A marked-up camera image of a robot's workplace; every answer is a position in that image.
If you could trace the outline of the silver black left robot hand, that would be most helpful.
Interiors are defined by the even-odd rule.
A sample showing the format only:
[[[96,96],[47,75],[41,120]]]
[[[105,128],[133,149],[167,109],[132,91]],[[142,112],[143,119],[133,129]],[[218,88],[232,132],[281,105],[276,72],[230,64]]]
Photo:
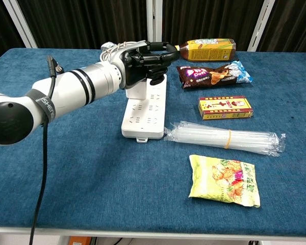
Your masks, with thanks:
[[[152,86],[162,83],[168,66],[179,58],[180,51],[174,45],[143,40],[115,52],[110,62],[121,72],[119,87],[130,89],[146,79]]]

